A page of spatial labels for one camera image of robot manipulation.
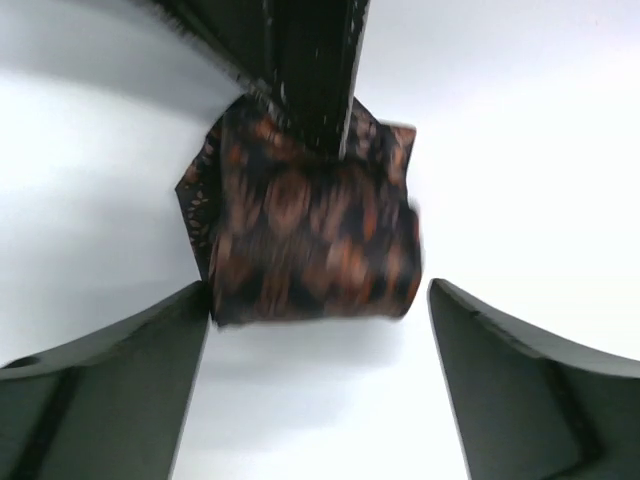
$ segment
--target black metal bar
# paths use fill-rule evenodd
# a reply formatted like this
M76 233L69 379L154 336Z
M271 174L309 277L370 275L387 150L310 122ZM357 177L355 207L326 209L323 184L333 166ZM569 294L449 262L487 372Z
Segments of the black metal bar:
M344 153L369 0L130 1L269 97L309 148Z

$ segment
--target dark green plastic part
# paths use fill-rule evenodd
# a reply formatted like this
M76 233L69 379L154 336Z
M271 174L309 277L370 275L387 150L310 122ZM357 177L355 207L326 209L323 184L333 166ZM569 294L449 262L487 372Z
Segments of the dark green plastic part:
M0 479L170 478L207 327L198 282L0 369Z
M429 306L471 480L638 477L640 362L560 338L444 280L432 282Z

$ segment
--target brown patterned cloth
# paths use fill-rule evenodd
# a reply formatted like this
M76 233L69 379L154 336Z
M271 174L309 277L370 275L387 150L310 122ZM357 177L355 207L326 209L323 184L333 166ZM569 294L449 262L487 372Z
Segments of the brown patterned cloth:
M218 325L402 317L422 276L405 181L414 138L354 102L339 161L249 96L229 107L176 188Z

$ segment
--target white background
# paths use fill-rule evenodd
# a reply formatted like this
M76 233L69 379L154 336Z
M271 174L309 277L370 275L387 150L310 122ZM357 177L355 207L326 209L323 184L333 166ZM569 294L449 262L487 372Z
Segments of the white background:
M432 277L640 358L640 4L371 1L356 95L418 127L418 298L401 324L212 332L176 480L464 479ZM0 364L198 278L173 186L239 92L92 3L0 0Z

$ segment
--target white surface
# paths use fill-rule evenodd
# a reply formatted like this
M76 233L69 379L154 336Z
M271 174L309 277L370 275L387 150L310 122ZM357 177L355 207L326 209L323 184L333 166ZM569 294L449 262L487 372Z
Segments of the white surface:
M418 126L418 298L397 325L212 334L176 480L464 479L433 276L640 358L639 14L635 0L372 0L356 94ZM121 3L0 1L0 363L197 278L173 185L235 93Z

